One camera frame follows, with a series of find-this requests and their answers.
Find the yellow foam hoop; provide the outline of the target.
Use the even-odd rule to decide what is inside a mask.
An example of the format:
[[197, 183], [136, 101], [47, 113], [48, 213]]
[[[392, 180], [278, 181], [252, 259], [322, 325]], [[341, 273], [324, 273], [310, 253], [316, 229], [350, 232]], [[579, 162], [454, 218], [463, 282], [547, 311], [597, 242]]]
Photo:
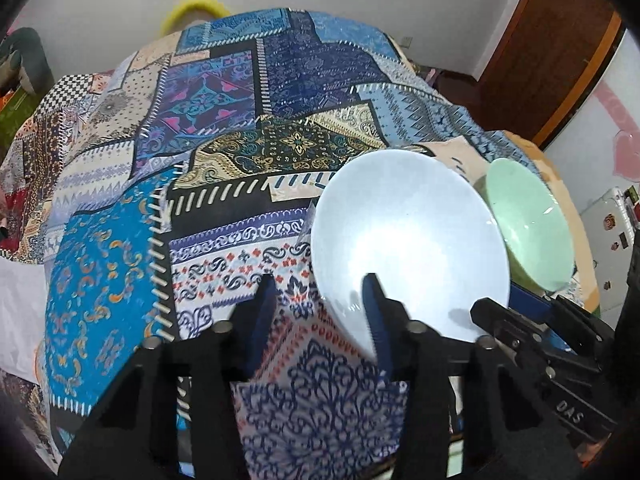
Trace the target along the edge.
[[218, 20], [230, 14], [231, 11], [219, 0], [179, 0], [163, 19], [158, 36], [165, 37], [178, 32], [182, 25], [199, 18]]

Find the white folded cloth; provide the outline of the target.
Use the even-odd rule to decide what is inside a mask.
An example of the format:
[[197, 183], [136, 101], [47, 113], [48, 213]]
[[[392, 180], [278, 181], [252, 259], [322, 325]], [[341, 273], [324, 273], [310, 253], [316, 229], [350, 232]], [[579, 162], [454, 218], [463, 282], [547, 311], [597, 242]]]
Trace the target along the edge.
[[1, 259], [1, 368], [38, 382], [36, 355], [44, 334], [46, 278], [40, 264]]

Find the grey neck pillow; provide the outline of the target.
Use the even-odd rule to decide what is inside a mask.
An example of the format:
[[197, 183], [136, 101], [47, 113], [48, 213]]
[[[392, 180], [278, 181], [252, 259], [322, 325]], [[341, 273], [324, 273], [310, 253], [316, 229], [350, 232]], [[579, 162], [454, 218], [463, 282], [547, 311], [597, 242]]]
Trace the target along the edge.
[[31, 96], [43, 96], [54, 85], [40, 36], [31, 27], [15, 29], [1, 43], [1, 93], [14, 84]]

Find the green bowl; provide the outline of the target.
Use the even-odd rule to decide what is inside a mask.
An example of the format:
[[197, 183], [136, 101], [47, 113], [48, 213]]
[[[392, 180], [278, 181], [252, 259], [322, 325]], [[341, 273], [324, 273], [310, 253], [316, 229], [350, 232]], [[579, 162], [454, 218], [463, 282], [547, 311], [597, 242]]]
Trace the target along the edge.
[[530, 292], [557, 292], [574, 273], [570, 227], [548, 186], [519, 162], [498, 158], [475, 183], [506, 245], [511, 280]]

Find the white sticker-covered appliance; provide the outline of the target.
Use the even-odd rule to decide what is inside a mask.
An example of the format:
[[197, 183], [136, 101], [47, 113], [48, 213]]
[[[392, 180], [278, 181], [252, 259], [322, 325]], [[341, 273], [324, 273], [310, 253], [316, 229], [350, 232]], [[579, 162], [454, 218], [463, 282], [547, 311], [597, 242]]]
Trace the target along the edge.
[[602, 318], [618, 313], [627, 293], [627, 275], [634, 247], [634, 225], [626, 197], [614, 186], [582, 214], [591, 249]]

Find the brown wooden door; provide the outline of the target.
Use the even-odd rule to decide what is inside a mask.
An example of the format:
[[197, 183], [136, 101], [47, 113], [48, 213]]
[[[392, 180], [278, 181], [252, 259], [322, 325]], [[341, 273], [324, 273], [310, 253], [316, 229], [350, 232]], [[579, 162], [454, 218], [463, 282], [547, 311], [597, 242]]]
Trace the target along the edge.
[[544, 148], [589, 96], [624, 31], [610, 0], [520, 0], [480, 76], [476, 122]]

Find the patchwork patterned bedspread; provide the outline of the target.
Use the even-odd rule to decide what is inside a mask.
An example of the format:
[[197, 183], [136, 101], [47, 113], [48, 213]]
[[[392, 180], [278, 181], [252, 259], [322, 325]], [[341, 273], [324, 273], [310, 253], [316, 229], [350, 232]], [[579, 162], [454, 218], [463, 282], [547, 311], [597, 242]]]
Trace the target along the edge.
[[383, 150], [437, 159], [475, 191], [498, 158], [544, 181], [382, 30], [331, 14], [231, 15], [60, 79], [1, 167], [1, 259], [40, 264], [47, 287], [38, 382], [2, 370], [1, 390], [50, 474], [145, 339], [197, 337], [270, 274], [262, 362], [231, 386], [247, 479], [393, 476], [409, 386], [347, 340], [311, 264], [322, 191]]

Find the white plate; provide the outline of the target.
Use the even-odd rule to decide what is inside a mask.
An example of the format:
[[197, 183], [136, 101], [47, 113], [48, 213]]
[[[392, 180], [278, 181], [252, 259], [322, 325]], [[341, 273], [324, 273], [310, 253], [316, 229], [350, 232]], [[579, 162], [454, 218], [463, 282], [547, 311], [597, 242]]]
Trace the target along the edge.
[[334, 174], [314, 214], [311, 264], [326, 310], [370, 360], [361, 293], [369, 273], [410, 318], [450, 339], [483, 335], [471, 318], [477, 300], [509, 301], [506, 248], [484, 200], [460, 174], [415, 152], [364, 154]]

